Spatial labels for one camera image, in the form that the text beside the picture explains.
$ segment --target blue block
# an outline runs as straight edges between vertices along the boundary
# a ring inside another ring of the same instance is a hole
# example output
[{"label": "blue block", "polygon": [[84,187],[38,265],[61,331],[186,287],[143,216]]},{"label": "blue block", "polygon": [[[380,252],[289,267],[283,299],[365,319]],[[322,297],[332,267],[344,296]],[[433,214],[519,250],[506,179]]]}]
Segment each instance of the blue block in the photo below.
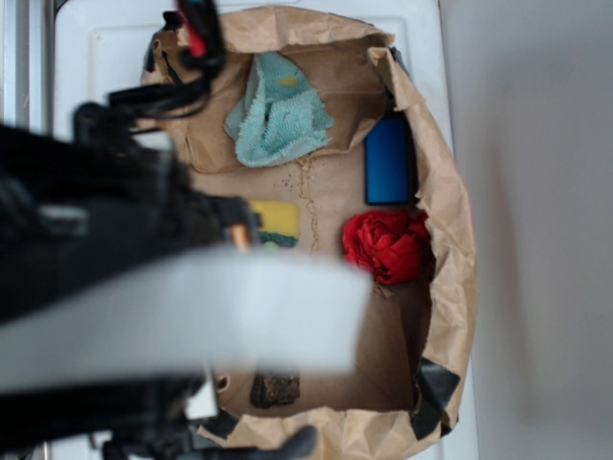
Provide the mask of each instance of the blue block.
[{"label": "blue block", "polygon": [[366,202],[410,201],[407,122],[383,119],[366,137]]}]

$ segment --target brown paper bag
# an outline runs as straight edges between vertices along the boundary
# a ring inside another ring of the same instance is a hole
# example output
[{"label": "brown paper bag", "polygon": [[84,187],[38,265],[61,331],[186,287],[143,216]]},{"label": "brown paper bag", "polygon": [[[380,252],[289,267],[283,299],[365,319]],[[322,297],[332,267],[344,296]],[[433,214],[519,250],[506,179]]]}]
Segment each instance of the brown paper bag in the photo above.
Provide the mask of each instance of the brown paper bag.
[{"label": "brown paper bag", "polygon": [[[231,432],[201,433],[224,447],[278,447],[299,427],[321,434],[313,459],[402,459],[453,428],[474,332],[476,243],[470,204],[453,157],[423,97],[389,46],[393,38],[368,24],[290,7],[263,7],[221,16],[228,63],[200,114],[162,122],[181,157],[197,171],[194,185],[210,194],[282,199],[298,204],[297,249],[340,256],[340,235],[363,202],[362,141],[381,118],[386,88],[407,117],[415,143],[420,199],[432,236],[428,269],[409,285],[376,287],[348,376],[301,376],[296,403],[256,409],[249,402],[254,370],[233,373],[219,394],[240,416]],[[182,81],[178,52],[184,30],[152,42],[153,72],[144,82]],[[279,51],[305,73],[334,119],[324,149],[274,168],[246,169],[236,160],[223,122],[244,93],[253,53]]]}]

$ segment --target light blue towel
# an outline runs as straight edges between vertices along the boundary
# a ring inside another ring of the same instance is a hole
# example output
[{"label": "light blue towel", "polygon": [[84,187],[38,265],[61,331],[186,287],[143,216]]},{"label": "light blue towel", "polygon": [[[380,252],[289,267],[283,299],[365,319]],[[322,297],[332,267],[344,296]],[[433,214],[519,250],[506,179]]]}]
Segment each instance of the light blue towel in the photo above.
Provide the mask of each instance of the light blue towel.
[{"label": "light blue towel", "polygon": [[278,53],[254,56],[244,98],[224,129],[237,145],[238,161],[257,168],[276,166],[320,149],[333,124],[305,74]]}]

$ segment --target sponge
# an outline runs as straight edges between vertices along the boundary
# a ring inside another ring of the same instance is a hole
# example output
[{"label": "sponge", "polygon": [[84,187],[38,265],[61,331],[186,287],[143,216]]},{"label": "sponge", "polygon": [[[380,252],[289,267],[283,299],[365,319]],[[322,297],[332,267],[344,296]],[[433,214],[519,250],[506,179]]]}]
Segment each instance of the sponge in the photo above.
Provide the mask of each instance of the sponge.
[{"label": "sponge", "polygon": [[292,247],[300,237],[300,208],[287,201],[249,200],[251,208],[261,217],[262,242],[275,242]]}]

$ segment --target red fabric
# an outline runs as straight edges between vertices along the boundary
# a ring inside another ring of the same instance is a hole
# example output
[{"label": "red fabric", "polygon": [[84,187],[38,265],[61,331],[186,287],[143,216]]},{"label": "red fabric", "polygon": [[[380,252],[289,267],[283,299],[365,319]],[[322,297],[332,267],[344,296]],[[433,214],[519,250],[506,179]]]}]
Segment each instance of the red fabric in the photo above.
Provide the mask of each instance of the red fabric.
[{"label": "red fabric", "polygon": [[430,241],[425,213],[370,211],[353,216],[343,229],[345,260],[372,272],[384,285],[411,281],[420,275],[421,247]]}]

